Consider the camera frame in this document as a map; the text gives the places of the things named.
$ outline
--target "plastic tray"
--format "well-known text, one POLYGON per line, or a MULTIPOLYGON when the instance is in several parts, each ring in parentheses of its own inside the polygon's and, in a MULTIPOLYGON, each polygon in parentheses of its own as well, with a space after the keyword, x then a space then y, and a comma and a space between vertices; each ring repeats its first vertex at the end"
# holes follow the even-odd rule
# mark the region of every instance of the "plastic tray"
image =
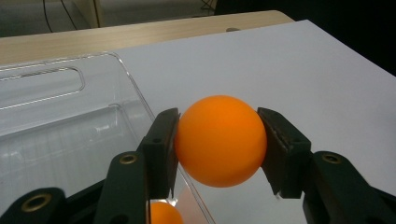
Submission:
MULTIPOLYGON (((153 119, 114 53, 0 67, 0 215, 33 189, 67 197, 102 180, 153 119)), ((181 167, 175 195, 185 223, 214 223, 181 167)))

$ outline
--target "wooden surface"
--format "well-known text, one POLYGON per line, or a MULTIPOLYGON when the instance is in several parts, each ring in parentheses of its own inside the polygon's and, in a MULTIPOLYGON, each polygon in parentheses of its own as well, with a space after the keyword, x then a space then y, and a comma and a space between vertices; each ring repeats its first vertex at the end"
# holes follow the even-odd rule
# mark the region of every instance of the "wooden surface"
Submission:
POLYGON ((250 29, 293 20, 279 11, 263 11, 176 21, 0 38, 0 64, 122 49, 185 37, 250 29))

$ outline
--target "orange ball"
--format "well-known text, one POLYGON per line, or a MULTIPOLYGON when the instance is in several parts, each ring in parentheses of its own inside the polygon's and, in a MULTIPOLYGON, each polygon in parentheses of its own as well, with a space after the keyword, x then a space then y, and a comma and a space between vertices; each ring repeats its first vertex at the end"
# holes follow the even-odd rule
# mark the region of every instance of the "orange ball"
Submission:
POLYGON ((249 105, 231 96, 206 97, 180 118, 175 150, 184 169, 211 187, 248 180, 262 165, 265 128, 249 105))
POLYGON ((183 224, 180 213, 169 203, 152 203, 150 213, 151 224, 183 224))

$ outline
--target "orange ball in container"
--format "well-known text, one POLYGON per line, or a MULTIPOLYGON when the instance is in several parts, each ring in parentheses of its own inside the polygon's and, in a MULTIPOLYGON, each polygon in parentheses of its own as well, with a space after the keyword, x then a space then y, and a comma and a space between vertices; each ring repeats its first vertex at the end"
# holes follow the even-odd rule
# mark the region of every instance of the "orange ball in container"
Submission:
POLYGON ((231 96, 206 97, 182 115, 175 150, 184 169, 211 187, 248 180, 262 165, 265 128, 249 105, 231 96))
POLYGON ((151 224, 183 224, 180 213, 169 203, 152 203, 150 213, 151 224))

